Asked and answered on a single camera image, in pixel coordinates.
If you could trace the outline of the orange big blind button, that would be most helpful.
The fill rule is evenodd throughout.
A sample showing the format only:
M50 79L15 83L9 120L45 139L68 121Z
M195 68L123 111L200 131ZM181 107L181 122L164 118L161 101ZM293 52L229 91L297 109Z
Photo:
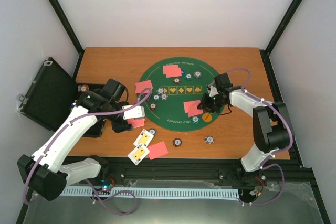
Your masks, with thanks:
M210 113L204 113L204 114L202 115L202 120L203 120L204 122L206 122L206 123L211 122L212 119L213 119L213 117L212 117L212 115L211 115Z

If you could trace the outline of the red playing card deck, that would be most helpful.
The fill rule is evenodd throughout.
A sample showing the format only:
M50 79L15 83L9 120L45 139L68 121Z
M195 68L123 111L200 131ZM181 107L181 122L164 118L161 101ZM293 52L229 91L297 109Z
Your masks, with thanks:
M127 123L136 129L145 126L145 119L127 119Z

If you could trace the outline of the two of clubs card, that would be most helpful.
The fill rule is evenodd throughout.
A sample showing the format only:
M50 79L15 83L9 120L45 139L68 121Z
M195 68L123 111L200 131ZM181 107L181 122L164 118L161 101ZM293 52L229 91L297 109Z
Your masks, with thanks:
M153 138L154 138L154 134L143 129L141 133L138 135L138 137L136 138L136 140L134 141L133 145L134 146L143 145L145 147L148 147L148 145L151 143Z

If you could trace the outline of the teal 50 chip stack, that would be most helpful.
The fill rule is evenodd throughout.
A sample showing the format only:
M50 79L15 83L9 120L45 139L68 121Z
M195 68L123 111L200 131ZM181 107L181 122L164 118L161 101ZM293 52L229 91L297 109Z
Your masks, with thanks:
M151 134L153 134L153 135L155 135L155 134L156 134L156 130L155 130L155 129L153 129L153 128L149 129L149 132L150 132Z

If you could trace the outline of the two of spades card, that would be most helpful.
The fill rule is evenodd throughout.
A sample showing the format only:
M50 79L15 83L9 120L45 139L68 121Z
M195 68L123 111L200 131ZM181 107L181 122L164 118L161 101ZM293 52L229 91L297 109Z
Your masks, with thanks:
M128 158L134 165L139 165L149 153L150 150L144 144L139 144L128 154Z

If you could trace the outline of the blue 10 chip stack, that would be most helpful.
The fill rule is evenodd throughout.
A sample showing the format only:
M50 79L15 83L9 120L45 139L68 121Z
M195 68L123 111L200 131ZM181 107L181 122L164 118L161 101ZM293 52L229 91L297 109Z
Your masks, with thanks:
M204 138L204 141L206 144L213 144L215 142L215 138L209 135Z

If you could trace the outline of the black triangular all-in marker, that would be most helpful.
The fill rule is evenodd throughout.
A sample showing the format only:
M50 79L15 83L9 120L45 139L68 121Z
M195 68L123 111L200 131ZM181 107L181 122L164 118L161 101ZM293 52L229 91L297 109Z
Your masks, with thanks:
M149 95L145 94L144 97L146 98L146 101L149 101L152 97L153 93L150 93Z

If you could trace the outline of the brown 100 chip stack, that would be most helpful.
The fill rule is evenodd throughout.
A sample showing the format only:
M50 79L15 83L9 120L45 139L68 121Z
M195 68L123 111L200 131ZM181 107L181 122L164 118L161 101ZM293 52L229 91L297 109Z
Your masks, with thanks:
M180 138L175 138L172 143L174 147L180 147L182 145L182 140Z

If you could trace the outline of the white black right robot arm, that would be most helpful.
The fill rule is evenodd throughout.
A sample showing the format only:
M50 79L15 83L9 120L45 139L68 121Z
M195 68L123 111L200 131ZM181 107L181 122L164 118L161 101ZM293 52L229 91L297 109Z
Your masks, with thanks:
M223 115L222 108L236 107L253 120L254 144L237 165L238 181L263 169L264 164L277 153L292 148L295 134L283 102L272 103L251 94L244 85L234 86L227 72L215 76L206 89L198 109Z

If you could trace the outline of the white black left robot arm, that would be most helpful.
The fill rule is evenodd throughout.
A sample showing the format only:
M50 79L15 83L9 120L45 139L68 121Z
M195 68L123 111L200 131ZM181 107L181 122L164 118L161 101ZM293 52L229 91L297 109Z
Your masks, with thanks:
M96 156L68 165L63 162L80 138L100 119L121 123L125 130L131 127L124 114L138 112L140 107L119 101L124 90L123 85L110 79L103 89L82 93L53 136L33 155L19 158L17 165L24 183L25 204L31 203L27 199L29 189L51 201L67 186L82 180L92 178L100 184L108 180L109 170Z

